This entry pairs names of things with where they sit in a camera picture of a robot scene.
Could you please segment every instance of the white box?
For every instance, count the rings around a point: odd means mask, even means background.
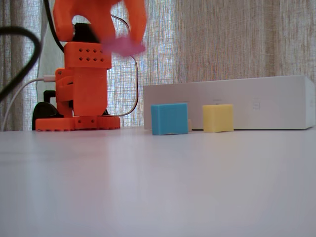
[[[307,129],[316,124],[315,84],[306,76],[217,80],[144,86],[144,126],[151,105],[188,103],[192,129],[203,129],[203,105],[233,104],[234,128]]]

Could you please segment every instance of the white cable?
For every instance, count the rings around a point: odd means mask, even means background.
[[[10,109],[16,99],[16,97],[18,97],[18,95],[20,94],[20,92],[24,89],[25,86],[27,86],[28,84],[31,84],[35,81],[41,81],[43,80],[44,82],[54,82],[55,81],[55,76],[44,76],[43,78],[36,78],[36,79],[32,79],[26,83],[24,83],[18,90],[17,92],[15,93],[15,95],[13,96],[13,98],[11,99],[11,102],[9,104],[9,107],[8,109],[6,110],[5,112],[5,115],[4,115],[4,119],[3,119],[3,122],[2,122],[2,125],[1,125],[1,131],[4,131],[5,130],[5,124],[6,124],[6,120],[8,119],[8,115],[9,115],[9,112],[10,112]]]

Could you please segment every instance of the blue cube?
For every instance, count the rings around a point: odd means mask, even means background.
[[[187,103],[151,105],[153,135],[188,133]]]

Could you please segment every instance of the black cable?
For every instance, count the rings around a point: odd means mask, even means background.
[[[40,44],[39,39],[32,32],[22,27],[18,27],[18,26],[1,27],[0,36],[2,35],[20,35],[20,36],[28,37],[34,43],[34,52],[31,59],[27,63],[27,65],[0,92],[0,102],[23,80],[23,78],[27,75],[27,73],[32,69],[32,67],[36,63],[41,52],[41,44]]]
[[[49,27],[50,27],[50,31],[54,37],[54,40],[56,42],[56,44],[58,45],[58,47],[60,48],[61,51],[64,52],[64,47],[63,45],[60,43],[55,28],[54,28],[54,23],[53,23],[53,18],[51,17],[51,13],[50,13],[50,7],[49,7],[49,1],[48,0],[44,0],[44,5],[45,5],[45,11],[46,11],[46,15],[47,15],[47,20],[49,23]]]

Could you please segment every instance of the curtain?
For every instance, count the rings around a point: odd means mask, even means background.
[[[315,81],[316,0],[187,0],[178,8],[184,81]]]
[[[21,26],[27,28],[40,38],[41,29],[41,0],[1,0],[0,1],[0,27]],[[0,88],[7,85],[11,79],[27,64],[34,50],[33,43],[20,36],[0,37]],[[38,64],[25,77],[24,81],[37,77]],[[0,124],[12,92],[0,103]],[[32,124],[32,111],[37,102],[36,85],[27,86],[14,102],[10,111],[7,130],[30,129]]]
[[[146,4],[147,51],[136,57],[140,100],[133,113],[121,118],[122,126],[143,125],[143,86],[148,84],[297,74],[315,80],[316,0],[146,0]],[[25,26],[42,36],[39,77],[63,67],[63,54],[46,17],[41,17],[45,16],[41,0],[3,0],[0,6],[1,25]],[[122,3],[113,7],[112,14],[127,20]],[[120,21],[113,22],[118,35],[126,33]],[[26,62],[32,46],[18,37],[0,40],[2,86]],[[36,72],[34,67],[27,79],[35,78]],[[107,78],[109,112],[128,111],[135,99],[133,61],[113,55]],[[45,90],[54,88],[54,83],[37,83],[38,101]],[[0,105],[1,118],[9,100]],[[30,129],[35,102],[35,85],[30,85],[15,102],[7,128]]]

